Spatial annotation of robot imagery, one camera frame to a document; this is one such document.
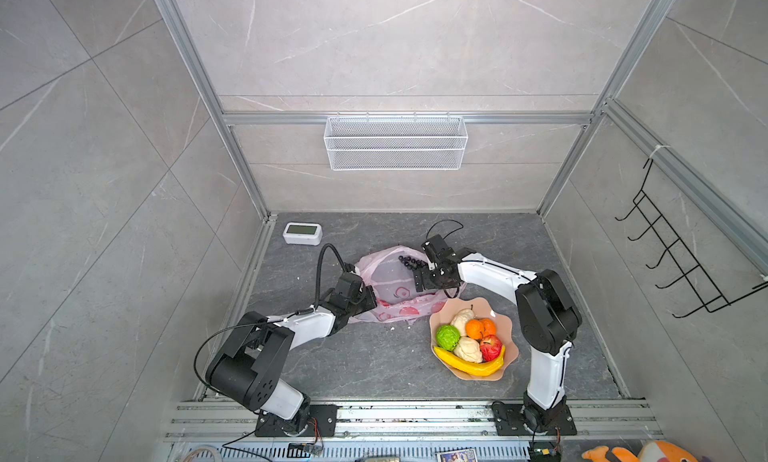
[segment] stuffed toy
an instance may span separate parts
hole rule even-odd
[[[605,455],[608,448],[604,445],[587,450],[581,455],[582,459],[592,460],[593,462],[610,462]],[[635,457],[625,448],[616,447],[611,453],[621,462],[696,462],[693,455],[685,450],[670,444],[663,440],[654,440],[646,444],[640,451],[640,455]]]

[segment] apple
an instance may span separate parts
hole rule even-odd
[[[480,352],[483,360],[490,362],[502,353],[502,341],[495,335],[486,335],[480,341]]]

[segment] card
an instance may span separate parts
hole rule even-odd
[[[437,462],[477,462],[475,449],[451,450],[437,454]]]

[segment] white alarm clock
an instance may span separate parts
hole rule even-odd
[[[288,244],[316,246],[320,244],[322,227],[312,223],[288,223],[283,230],[283,239]]]

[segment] white wire basket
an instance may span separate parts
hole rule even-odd
[[[459,169],[467,128],[451,115],[336,116],[323,139],[333,170]]]

